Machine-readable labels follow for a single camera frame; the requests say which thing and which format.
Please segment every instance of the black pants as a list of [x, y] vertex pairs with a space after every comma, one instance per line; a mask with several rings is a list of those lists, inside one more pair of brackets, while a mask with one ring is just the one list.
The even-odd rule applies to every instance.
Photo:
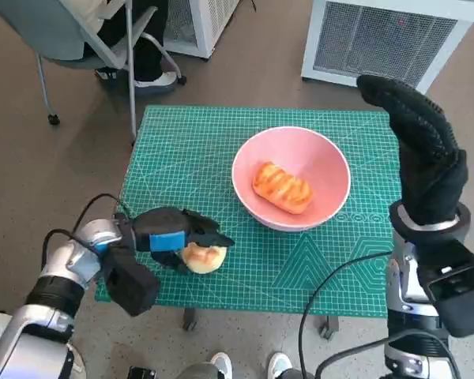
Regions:
[[[134, 0], [132, 18], [138, 19], [150, 6], [158, 10], [152, 15], [145, 27], [145, 32], [164, 44], [164, 32], [168, 18], [168, 0]], [[105, 20], [98, 36], [108, 45], [114, 46], [126, 35], [126, 12], [123, 6], [110, 20]], [[163, 73], [161, 69], [161, 53], [146, 39], [139, 38], [134, 48], [135, 79], [137, 81], [154, 81]], [[94, 55], [95, 51], [86, 44], [85, 57]]]

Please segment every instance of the table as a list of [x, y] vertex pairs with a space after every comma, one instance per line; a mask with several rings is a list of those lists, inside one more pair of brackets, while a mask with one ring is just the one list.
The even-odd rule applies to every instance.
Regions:
[[[133, 216], [161, 205], [196, 210], [219, 221], [236, 242], [221, 268], [206, 276], [177, 273], [138, 253], [137, 259], [161, 279], [157, 304], [302, 313], [313, 289], [338, 265], [391, 250], [388, 206], [400, 197], [400, 183], [397, 142], [388, 121], [388, 114], [369, 111], [147, 107], [121, 198]], [[247, 213], [234, 193], [234, 155], [249, 137], [273, 126], [316, 130], [348, 160], [348, 201], [313, 230], [270, 230]], [[385, 265], [382, 258], [346, 268], [311, 312], [385, 317]], [[96, 300], [110, 301], [103, 281]]]

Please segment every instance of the round bun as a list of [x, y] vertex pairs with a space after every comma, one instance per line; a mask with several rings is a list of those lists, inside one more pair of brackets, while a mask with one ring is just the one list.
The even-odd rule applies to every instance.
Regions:
[[208, 274], [217, 270], [226, 256], [226, 247], [200, 247], [195, 242], [190, 242], [181, 252], [186, 266], [197, 274]]

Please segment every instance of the bread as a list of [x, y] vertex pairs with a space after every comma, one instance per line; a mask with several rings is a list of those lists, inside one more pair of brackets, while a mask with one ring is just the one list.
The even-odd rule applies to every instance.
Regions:
[[186, 266], [197, 274], [208, 274], [209, 272], [216, 271], [226, 256], [226, 247], [200, 247], [195, 242], [190, 242], [181, 251], [181, 258]]
[[263, 163], [253, 180], [254, 192], [293, 215], [303, 213], [313, 199], [305, 180], [288, 174], [272, 162]]

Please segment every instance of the table leg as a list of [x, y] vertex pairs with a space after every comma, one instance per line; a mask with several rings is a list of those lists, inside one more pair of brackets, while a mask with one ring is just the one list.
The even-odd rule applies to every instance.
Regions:
[[182, 316], [182, 328], [191, 332], [197, 326], [197, 312], [195, 308], [185, 308]]
[[339, 332], [338, 316], [321, 316], [322, 323], [319, 327], [319, 335], [321, 338], [330, 341], [336, 332]]

